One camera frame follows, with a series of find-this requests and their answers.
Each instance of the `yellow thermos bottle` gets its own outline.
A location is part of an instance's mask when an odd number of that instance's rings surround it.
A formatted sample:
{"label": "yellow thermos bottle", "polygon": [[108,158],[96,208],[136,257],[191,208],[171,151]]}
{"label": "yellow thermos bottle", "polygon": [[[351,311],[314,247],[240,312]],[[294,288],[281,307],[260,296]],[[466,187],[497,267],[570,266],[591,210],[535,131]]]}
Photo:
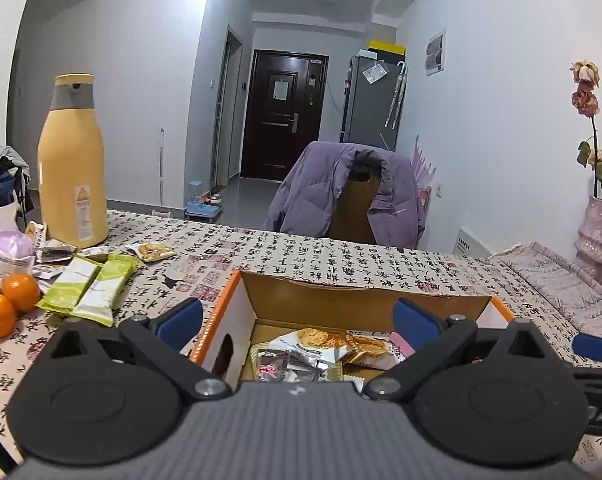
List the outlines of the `yellow thermos bottle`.
{"label": "yellow thermos bottle", "polygon": [[38,151],[41,216],[48,235],[80,249],[108,236],[104,142],[94,115],[93,83],[89,74],[55,78]]}

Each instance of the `vase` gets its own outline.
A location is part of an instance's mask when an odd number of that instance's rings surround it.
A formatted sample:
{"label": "vase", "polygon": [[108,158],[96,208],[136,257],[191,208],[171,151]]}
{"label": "vase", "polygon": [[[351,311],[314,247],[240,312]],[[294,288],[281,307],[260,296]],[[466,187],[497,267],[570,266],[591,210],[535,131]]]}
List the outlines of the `vase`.
{"label": "vase", "polygon": [[602,278],[602,200],[590,196],[578,228],[575,263],[599,283]]}
{"label": "vase", "polygon": [[104,143],[97,126],[89,74],[55,78],[38,149],[41,215],[48,235],[78,249],[108,236]]}

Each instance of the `leaf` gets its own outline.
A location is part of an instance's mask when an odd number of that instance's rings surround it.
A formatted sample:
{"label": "leaf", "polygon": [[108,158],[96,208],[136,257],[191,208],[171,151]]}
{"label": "leaf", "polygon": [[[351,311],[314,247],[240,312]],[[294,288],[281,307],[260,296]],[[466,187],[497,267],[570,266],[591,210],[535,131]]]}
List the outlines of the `leaf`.
{"label": "leaf", "polygon": [[587,152],[578,152],[577,162],[586,168],[588,166],[588,158],[590,158],[590,154]]}
{"label": "leaf", "polygon": [[592,152],[592,148],[590,148],[590,144],[586,140],[582,140],[578,145],[578,157],[577,162],[586,168],[588,166],[588,157]]}
{"label": "leaf", "polygon": [[587,142],[586,140],[582,140],[581,143],[578,145],[578,150],[580,152],[588,152],[588,155],[589,155],[590,152],[592,151],[592,148],[590,148],[589,142]]}
{"label": "leaf", "polygon": [[594,173],[596,175],[596,178],[602,182],[602,162],[598,161],[596,163],[596,171]]}

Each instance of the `green snack bar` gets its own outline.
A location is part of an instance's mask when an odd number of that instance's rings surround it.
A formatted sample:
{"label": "green snack bar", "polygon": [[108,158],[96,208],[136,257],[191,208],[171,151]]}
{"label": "green snack bar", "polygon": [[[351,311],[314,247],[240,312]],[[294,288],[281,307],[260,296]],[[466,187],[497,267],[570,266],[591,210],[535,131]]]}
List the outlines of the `green snack bar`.
{"label": "green snack bar", "polygon": [[112,326],[114,303],[137,265],[139,265],[138,258],[110,254],[104,268],[100,270],[70,315]]}
{"label": "green snack bar", "polygon": [[101,267],[102,264],[75,256],[37,306],[59,314],[70,314]]}

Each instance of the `bottle label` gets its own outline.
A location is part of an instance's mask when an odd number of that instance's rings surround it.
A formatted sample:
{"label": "bottle label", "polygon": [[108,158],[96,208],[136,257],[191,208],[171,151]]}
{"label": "bottle label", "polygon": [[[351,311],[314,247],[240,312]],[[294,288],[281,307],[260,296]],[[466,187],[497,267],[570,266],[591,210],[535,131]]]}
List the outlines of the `bottle label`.
{"label": "bottle label", "polygon": [[79,240],[92,238],[92,219],[90,215],[90,186],[75,187],[76,196],[76,227]]}

